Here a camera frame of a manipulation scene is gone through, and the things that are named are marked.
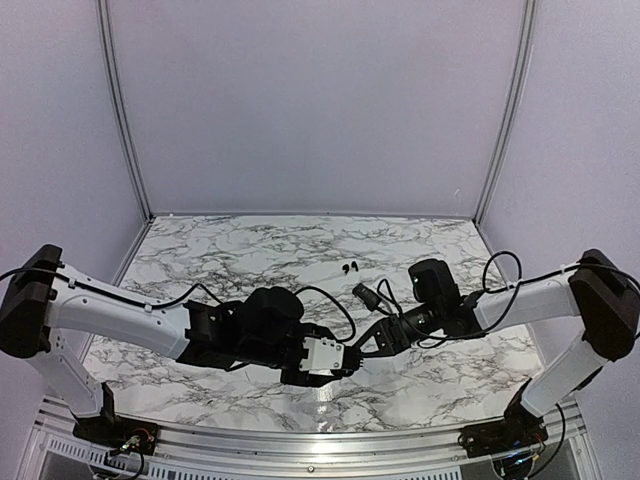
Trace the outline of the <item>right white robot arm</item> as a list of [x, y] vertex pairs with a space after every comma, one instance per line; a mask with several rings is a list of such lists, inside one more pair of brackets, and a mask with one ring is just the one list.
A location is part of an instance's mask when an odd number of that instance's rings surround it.
[[575, 263], [509, 286], [461, 295], [446, 262], [420, 261], [408, 270], [417, 307], [375, 322], [356, 345], [366, 358], [393, 357], [420, 340], [475, 340], [499, 330], [576, 317], [582, 327], [567, 349], [528, 380], [495, 430], [515, 448], [556, 404], [589, 384], [604, 366], [626, 357], [639, 337], [639, 283], [598, 249]]

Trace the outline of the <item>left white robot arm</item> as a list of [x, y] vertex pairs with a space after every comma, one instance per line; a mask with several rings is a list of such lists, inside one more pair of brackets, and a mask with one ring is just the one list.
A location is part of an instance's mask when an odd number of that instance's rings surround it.
[[352, 375], [359, 349], [327, 328], [303, 322], [304, 307], [282, 287], [258, 288], [244, 301], [216, 306], [182, 296], [135, 295], [92, 280], [63, 263], [61, 248], [41, 247], [3, 274], [1, 350], [25, 360], [66, 401], [79, 423], [106, 445], [125, 438], [108, 386], [64, 344], [75, 330], [148, 349], [178, 363], [229, 371], [235, 364], [280, 371], [285, 385], [319, 388]]

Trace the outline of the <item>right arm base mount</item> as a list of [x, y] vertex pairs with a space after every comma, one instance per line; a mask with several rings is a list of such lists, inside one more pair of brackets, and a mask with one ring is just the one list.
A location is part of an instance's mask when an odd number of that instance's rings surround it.
[[469, 458], [525, 448], [548, 439], [543, 419], [534, 416], [522, 405], [523, 392], [524, 387], [516, 392], [501, 419], [461, 429], [458, 444]]

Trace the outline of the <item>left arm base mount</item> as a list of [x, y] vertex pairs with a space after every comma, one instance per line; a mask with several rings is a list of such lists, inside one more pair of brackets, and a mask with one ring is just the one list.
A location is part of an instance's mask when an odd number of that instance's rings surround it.
[[142, 455], [155, 452], [160, 431], [157, 423], [117, 414], [113, 392], [106, 383], [101, 384], [98, 399], [102, 403], [97, 414], [89, 417], [73, 414], [76, 438], [109, 447], [111, 456], [125, 452]]

